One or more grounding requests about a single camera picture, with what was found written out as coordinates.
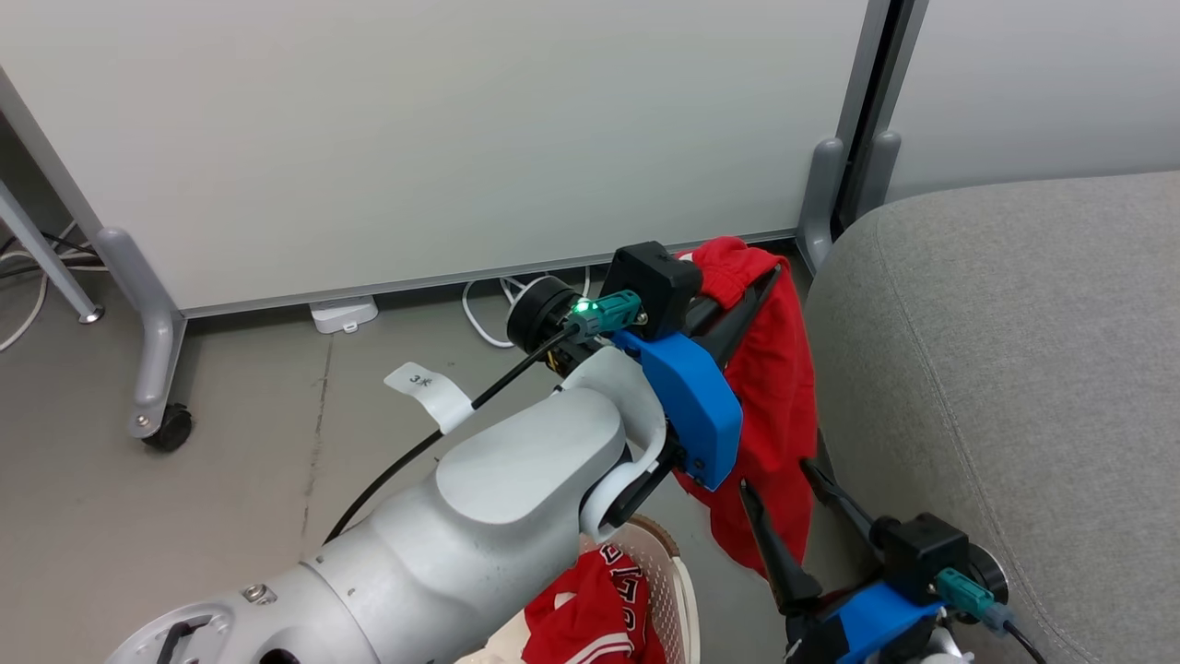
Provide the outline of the short grey partition foot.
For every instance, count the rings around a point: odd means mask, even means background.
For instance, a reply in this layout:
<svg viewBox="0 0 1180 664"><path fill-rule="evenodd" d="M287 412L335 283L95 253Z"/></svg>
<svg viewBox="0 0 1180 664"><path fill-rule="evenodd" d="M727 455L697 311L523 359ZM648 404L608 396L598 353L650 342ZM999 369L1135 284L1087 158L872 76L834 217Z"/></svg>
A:
<svg viewBox="0 0 1180 664"><path fill-rule="evenodd" d="M843 176L843 139L821 140L809 159L808 183L794 231L796 250L813 276L832 248L832 215Z"/></svg>
<svg viewBox="0 0 1180 664"><path fill-rule="evenodd" d="M853 221L859 221L868 211L885 205L899 151L902 151L902 134L893 130L881 131L868 143L860 192L856 193L853 200L856 202Z"/></svg>

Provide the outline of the cream perforated laundry basket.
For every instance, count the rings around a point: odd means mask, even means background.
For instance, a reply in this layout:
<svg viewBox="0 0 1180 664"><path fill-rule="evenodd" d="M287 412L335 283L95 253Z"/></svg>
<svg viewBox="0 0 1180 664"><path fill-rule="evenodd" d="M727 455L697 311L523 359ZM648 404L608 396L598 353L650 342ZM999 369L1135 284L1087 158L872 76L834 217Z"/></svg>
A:
<svg viewBox="0 0 1180 664"><path fill-rule="evenodd" d="M653 584L653 624L666 647L667 664L700 664L697 604L690 572L682 563L673 538L650 518L632 517L607 543L615 543L631 555ZM579 555L601 545L603 543L583 537ZM529 635L522 609L490 636L484 647L455 660L455 664L525 664L520 656Z"/></svg>

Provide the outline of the grey fabric sofa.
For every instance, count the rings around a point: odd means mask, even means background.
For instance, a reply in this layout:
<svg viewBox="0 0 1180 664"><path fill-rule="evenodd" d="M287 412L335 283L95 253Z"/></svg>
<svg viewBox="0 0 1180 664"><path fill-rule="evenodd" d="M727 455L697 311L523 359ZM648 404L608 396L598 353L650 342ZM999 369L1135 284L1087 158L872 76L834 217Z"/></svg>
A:
<svg viewBox="0 0 1180 664"><path fill-rule="evenodd" d="M868 513L990 551L1049 664L1180 664L1180 170L878 208L804 316Z"/></svg>

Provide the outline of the wide white partition panel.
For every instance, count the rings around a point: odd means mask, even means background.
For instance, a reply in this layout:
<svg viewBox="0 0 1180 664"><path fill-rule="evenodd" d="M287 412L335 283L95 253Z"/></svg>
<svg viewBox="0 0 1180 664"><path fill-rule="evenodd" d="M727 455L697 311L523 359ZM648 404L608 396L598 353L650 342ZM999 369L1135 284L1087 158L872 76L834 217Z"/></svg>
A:
<svg viewBox="0 0 1180 664"><path fill-rule="evenodd" d="M867 9L0 0L0 71L203 314L792 230Z"/></svg>

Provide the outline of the plain red shorts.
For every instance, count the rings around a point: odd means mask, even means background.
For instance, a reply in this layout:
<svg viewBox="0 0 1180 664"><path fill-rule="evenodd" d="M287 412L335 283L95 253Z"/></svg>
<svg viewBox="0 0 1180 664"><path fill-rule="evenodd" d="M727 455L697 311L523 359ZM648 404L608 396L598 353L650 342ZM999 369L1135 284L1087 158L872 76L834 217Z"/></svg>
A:
<svg viewBox="0 0 1180 664"><path fill-rule="evenodd" d="M716 238L691 252L678 254L703 272L704 297L734 305L747 285L778 268L781 274L725 379L743 408L738 462L725 484L709 492L676 471L678 486L704 505L716 545L733 563L763 576L740 500L745 478L771 512L785 546L802 563L808 546L813 497L799 462L818 449L815 374L802 305L791 276L789 261L750 246L738 238Z"/></svg>

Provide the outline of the black round left gripper motor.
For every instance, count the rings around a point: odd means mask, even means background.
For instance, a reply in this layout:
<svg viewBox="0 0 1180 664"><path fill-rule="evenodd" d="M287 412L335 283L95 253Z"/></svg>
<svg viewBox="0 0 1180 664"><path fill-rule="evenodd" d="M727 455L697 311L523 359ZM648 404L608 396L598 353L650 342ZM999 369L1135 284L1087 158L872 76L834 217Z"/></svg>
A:
<svg viewBox="0 0 1180 664"><path fill-rule="evenodd" d="M527 283L507 314L507 338L522 351L536 351L563 329L568 314L581 298L578 291L553 276Z"/></svg>

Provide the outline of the black caster wheel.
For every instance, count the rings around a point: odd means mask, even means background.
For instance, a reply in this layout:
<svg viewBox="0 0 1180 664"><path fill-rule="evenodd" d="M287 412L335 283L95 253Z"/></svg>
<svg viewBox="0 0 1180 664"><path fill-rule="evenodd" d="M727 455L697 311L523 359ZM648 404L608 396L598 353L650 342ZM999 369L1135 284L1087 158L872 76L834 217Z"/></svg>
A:
<svg viewBox="0 0 1180 664"><path fill-rule="evenodd" d="M163 415L160 415L160 427L153 434L144 438L143 442L148 449L171 454L188 442L194 433L194 412L189 410L185 405L166 405Z"/></svg>

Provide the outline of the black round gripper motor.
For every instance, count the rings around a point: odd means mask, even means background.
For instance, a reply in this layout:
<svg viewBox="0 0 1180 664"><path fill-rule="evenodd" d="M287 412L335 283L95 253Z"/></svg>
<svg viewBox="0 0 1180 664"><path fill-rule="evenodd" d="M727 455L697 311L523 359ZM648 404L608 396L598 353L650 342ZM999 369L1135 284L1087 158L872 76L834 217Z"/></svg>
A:
<svg viewBox="0 0 1180 664"><path fill-rule="evenodd" d="M998 559L990 551L986 551L986 548L978 546L977 543L969 543L968 545L966 576L971 577L982 589L991 592L995 601L1008 604L1009 581L1007 572L999 566Z"/></svg>
<svg viewBox="0 0 1180 664"><path fill-rule="evenodd" d="M507 338L522 351L536 351L563 329L568 314L581 298L578 291L553 276L527 283L507 314Z"/></svg>

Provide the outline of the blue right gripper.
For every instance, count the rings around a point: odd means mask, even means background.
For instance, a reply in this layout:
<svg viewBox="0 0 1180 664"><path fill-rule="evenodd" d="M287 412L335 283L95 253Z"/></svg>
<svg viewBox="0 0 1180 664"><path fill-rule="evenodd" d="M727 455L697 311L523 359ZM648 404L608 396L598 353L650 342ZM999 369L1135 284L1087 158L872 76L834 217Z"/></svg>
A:
<svg viewBox="0 0 1180 664"><path fill-rule="evenodd" d="M822 507L844 517L868 551L884 554L884 533L899 522L896 517L870 517L853 497L821 469L815 459L799 462L809 491ZM821 585L809 576L785 546L761 497L745 478L740 499L750 524L750 535L771 585L780 614L811 614L822 596ZM802 623L801 635L791 635L785 664L865 664L902 635L935 617L948 601L910 601L884 583L860 589L837 609Z"/></svg>

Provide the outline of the red jersey with white trim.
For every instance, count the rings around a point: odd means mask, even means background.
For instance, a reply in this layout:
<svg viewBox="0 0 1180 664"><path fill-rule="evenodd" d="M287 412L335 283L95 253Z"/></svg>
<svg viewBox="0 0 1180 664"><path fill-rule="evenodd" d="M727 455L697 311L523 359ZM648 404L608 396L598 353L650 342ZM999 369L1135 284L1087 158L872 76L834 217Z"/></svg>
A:
<svg viewBox="0 0 1180 664"><path fill-rule="evenodd" d="M525 664L667 664L653 584L615 543L586 551L524 609Z"/></svg>

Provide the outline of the black round right gripper motor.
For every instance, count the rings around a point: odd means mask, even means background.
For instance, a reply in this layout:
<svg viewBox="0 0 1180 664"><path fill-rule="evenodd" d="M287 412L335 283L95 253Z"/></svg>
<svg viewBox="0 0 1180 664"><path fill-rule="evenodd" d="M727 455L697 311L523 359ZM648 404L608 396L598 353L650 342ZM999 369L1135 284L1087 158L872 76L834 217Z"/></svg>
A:
<svg viewBox="0 0 1180 664"><path fill-rule="evenodd" d="M995 601L1008 604L1009 581L1007 572L999 566L998 559L990 551L986 551L986 548L978 546L977 543L969 543L968 545L966 576L971 577L982 589L991 592Z"/></svg>

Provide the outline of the narrow white partition panel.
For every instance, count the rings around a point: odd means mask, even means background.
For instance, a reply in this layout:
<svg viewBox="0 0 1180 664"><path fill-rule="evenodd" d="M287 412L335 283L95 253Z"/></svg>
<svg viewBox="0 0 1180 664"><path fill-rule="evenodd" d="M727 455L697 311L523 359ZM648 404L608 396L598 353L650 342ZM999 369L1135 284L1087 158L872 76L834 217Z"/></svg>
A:
<svg viewBox="0 0 1180 664"><path fill-rule="evenodd" d="M889 200L1180 170L1180 0L927 0Z"/></svg>

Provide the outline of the grey metal table leg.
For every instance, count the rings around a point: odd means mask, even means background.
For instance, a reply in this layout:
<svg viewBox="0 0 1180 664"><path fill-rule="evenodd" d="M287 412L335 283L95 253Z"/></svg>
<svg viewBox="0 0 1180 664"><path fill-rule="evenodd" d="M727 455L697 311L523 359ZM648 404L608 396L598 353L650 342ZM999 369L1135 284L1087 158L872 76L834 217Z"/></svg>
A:
<svg viewBox="0 0 1180 664"><path fill-rule="evenodd" d="M8 226L9 231L13 232L18 243L21 243L25 251L37 262L37 265L42 270L42 276L63 292L70 305L76 308L77 320L80 324L93 324L101 318L105 314L104 308L97 305L83 291L76 278L71 276L68 268L50 246L45 236L30 218L30 213L26 213L4 180L0 180L0 221L4 221L5 226Z"/></svg>

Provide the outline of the white power strip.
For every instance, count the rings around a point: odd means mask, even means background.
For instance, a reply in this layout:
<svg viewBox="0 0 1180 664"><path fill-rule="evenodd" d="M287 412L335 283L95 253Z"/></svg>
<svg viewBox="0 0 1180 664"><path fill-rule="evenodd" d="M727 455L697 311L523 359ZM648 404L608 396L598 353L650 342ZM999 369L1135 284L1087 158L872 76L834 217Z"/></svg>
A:
<svg viewBox="0 0 1180 664"><path fill-rule="evenodd" d="M309 313L312 313L313 326L320 335L336 335L340 331L350 335L350 333L358 331L360 326L376 318L379 307L371 295L366 295L366 297L312 302L309 303Z"/></svg>

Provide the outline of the long grey partition leg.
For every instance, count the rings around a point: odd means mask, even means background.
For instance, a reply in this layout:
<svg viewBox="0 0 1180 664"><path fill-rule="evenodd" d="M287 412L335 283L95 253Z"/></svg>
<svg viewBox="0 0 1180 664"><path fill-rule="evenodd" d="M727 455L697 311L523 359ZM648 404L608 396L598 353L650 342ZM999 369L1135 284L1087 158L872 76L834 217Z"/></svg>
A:
<svg viewBox="0 0 1180 664"><path fill-rule="evenodd" d="M142 353L129 432L143 442L160 427L166 405L177 403L171 402L170 392L188 320L173 305L163 282L127 231L106 226L98 231L94 244L142 324Z"/></svg>

